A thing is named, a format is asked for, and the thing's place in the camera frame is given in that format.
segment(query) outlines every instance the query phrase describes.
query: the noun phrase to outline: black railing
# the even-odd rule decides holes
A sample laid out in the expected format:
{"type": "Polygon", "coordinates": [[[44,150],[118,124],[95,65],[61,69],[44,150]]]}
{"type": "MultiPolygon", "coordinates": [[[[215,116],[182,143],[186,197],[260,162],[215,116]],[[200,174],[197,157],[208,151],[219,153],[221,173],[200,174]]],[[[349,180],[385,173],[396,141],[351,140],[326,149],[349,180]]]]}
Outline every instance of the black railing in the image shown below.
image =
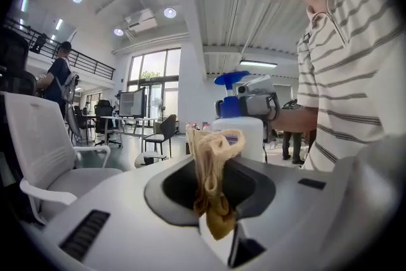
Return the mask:
{"type": "MultiPolygon", "coordinates": [[[[3,22],[3,27],[7,29],[14,30],[15,32],[19,33],[24,39],[27,40],[29,44],[30,51],[36,52],[40,55],[47,56],[52,60],[56,59],[58,55],[58,47],[60,43],[58,41],[51,40],[48,36],[45,38],[44,45],[40,48],[39,51],[36,51],[36,43],[39,38],[39,43],[41,43],[41,39],[43,38],[43,34],[37,32],[36,30],[31,29],[29,26],[21,25],[20,23],[16,22],[11,18],[5,18],[3,22]]],[[[80,53],[76,50],[70,52],[69,55],[69,64],[71,67],[76,67],[86,72],[90,72],[91,74],[95,74],[100,77],[104,77],[107,79],[113,79],[114,68],[105,65],[95,59],[90,58],[83,53],[80,53]]]]}

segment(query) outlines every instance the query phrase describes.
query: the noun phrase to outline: tree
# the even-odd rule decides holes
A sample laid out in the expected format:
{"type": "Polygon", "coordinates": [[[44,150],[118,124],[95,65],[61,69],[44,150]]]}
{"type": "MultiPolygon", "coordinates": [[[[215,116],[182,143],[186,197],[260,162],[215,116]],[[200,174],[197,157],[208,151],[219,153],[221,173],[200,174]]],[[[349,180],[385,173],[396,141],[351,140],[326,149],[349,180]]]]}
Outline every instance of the tree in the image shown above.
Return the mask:
{"type": "Polygon", "coordinates": [[[159,77],[159,75],[160,75],[159,72],[144,71],[144,72],[141,74],[141,79],[155,78],[155,77],[159,77]]]}

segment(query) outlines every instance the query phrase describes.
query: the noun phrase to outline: desk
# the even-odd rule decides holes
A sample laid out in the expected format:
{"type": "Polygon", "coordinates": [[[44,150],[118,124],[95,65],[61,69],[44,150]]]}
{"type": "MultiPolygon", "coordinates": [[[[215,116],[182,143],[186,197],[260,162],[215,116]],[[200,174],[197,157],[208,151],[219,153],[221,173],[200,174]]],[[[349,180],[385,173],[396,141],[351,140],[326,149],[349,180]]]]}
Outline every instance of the desk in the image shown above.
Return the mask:
{"type": "MultiPolygon", "coordinates": [[[[151,118],[151,117],[144,117],[144,118],[134,118],[134,117],[116,117],[116,116],[101,116],[102,119],[105,119],[105,127],[104,130],[108,130],[107,128],[107,124],[108,124],[108,120],[116,120],[119,122],[122,131],[120,130],[112,130],[114,133],[118,133],[119,135],[126,135],[126,136],[138,136],[141,138],[141,152],[144,152],[144,148],[143,148],[143,140],[144,140],[144,127],[145,127],[145,121],[155,121],[158,120],[158,118],[151,118]],[[124,128],[122,127],[122,123],[121,121],[141,121],[142,122],[142,132],[139,133],[135,133],[136,130],[136,126],[134,127],[134,132],[130,133],[130,132],[125,132],[124,128]]],[[[105,144],[107,144],[107,132],[105,132],[104,134],[104,141],[105,144]]]]}

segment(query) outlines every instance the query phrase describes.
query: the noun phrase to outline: chair armrest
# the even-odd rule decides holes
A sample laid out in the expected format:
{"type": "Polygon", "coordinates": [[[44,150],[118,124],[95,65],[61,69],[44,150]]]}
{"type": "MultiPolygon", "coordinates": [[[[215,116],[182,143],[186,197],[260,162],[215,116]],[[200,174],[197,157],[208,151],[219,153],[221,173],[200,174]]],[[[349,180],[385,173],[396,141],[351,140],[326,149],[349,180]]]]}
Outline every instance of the chair armrest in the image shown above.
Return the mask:
{"type": "Polygon", "coordinates": [[[31,195],[36,199],[44,200],[44,201],[51,201],[51,202],[59,202],[65,205],[69,205],[74,202],[77,197],[69,192],[56,192],[56,191],[48,191],[43,190],[38,187],[33,187],[28,183],[26,179],[22,179],[20,182],[20,189],[27,195],[31,195]]]}
{"type": "Polygon", "coordinates": [[[95,152],[99,150],[104,150],[106,152],[106,157],[104,158],[103,165],[101,168],[106,166],[107,160],[110,157],[111,149],[109,146],[97,146],[97,147],[74,147],[75,152],[95,152]]]}

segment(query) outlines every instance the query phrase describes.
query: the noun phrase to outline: backpack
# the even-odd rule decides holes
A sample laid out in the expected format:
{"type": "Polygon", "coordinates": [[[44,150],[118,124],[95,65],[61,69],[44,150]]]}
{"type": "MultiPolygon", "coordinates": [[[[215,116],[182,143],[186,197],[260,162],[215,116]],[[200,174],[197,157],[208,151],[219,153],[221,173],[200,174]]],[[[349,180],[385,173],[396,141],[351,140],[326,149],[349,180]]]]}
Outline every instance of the backpack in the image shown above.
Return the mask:
{"type": "Polygon", "coordinates": [[[73,104],[74,102],[74,95],[75,95],[75,88],[77,85],[77,81],[79,80],[79,75],[76,74],[75,72],[71,72],[70,71],[70,65],[69,65],[69,61],[65,58],[65,62],[68,65],[68,69],[69,69],[69,76],[66,78],[66,81],[64,82],[63,85],[61,85],[59,83],[58,78],[56,79],[56,82],[58,83],[58,86],[61,90],[61,94],[62,94],[62,100],[64,100],[65,102],[67,102],[68,104],[73,104]]]}

